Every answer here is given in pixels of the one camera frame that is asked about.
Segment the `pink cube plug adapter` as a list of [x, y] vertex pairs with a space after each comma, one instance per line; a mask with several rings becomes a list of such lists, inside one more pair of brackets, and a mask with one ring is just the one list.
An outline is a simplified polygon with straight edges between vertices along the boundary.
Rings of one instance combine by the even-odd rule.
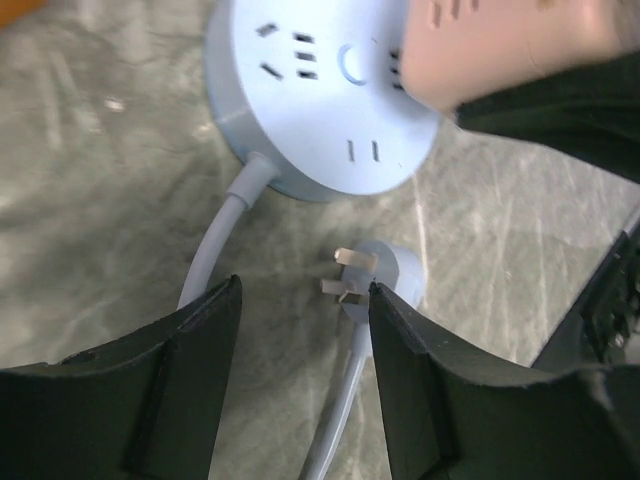
[[638, 49], [636, 1], [412, 1], [399, 71], [412, 98], [446, 112]]

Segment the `round blue power socket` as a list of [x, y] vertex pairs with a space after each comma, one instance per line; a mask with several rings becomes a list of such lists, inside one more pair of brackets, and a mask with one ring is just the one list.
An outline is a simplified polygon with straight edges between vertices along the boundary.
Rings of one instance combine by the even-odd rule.
[[312, 202], [409, 180], [440, 115], [399, 77], [404, 1], [219, 1], [203, 70], [215, 123], [241, 159], [278, 166], [273, 187]]

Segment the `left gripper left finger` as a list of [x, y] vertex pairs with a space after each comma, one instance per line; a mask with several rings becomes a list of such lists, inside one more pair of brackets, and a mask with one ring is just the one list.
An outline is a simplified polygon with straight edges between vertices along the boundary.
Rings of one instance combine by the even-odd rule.
[[241, 310], [231, 276], [119, 339], [4, 369], [2, 477], [206, 478]]

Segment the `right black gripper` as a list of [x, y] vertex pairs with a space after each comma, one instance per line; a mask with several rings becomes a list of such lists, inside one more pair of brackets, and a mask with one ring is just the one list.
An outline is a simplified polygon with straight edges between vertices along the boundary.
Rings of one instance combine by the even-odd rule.
[[625, 364], [639, 333], [639, 212], [634, 211], [532, 367], [558, 373]]

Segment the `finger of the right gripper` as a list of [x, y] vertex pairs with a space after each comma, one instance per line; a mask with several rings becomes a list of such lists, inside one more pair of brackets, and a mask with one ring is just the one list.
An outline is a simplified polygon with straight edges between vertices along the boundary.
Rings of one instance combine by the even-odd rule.
[[462, 104], [464, 130], [547, 146], [639, 182], [639, 54]]

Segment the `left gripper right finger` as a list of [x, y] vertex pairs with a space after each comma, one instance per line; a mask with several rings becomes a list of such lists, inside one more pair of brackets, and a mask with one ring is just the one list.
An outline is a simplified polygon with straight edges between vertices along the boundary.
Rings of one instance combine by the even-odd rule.
[[370, 288], [374, 363], [396, 479], [635, 479], [639, 369], [560, 374], [490, 354]]

